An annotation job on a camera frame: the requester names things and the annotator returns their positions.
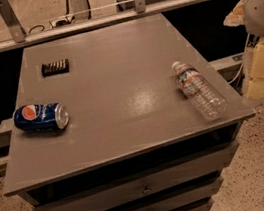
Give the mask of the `clear plastic water bottle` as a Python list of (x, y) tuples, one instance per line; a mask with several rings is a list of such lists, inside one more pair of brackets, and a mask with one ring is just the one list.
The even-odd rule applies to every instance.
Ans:
[(219, 119), (226, 112), (228, 102), (196, 68), (175, 61), (172, 64), (177, 87), (207, 120)]

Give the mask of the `grey drawer cabinet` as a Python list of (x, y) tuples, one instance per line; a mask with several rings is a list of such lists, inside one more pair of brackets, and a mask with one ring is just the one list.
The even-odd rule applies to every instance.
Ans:
[[(69, 71), (42, 76), (42, 64)], [(207, 120), (177, 87), (187, 63), (225, 97)], [(14, 130), (4, 193), (34, 211), (207, 211), (253, 110), (162, 15), (24, 50), (17, 103), (60, 103), (59, 132)]]

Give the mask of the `white power strip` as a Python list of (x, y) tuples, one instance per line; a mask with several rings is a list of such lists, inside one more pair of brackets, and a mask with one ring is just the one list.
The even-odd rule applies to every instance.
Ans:
[(51, 28), (56, 28), (56, 27), (62, 27), (62, 26), (67, 26), (68, 24), (72, 24), (73, 21), (74, 21), (74, 17), (72, 16), (67, 18), (50, 20), (49, 24)]

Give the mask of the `small black ridged block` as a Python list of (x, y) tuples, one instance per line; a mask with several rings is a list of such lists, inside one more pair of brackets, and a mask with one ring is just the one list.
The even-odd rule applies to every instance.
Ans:
[(69, 62), (67, 59), (65, 59), (54, 61), (53, 63), (42, 64), (41, 70), (43, 77), (55, 76), (60, 73), (66, 73), (69, 71)]

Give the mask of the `blue Pepsi can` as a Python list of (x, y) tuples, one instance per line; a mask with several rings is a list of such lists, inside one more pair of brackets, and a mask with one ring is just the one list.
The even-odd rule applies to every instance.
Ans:
[(60, 103), (28, 104), (19, 107), (13, 114), (17, 129), (28, 131), (63, 130), (69, 122), (67, 108)]

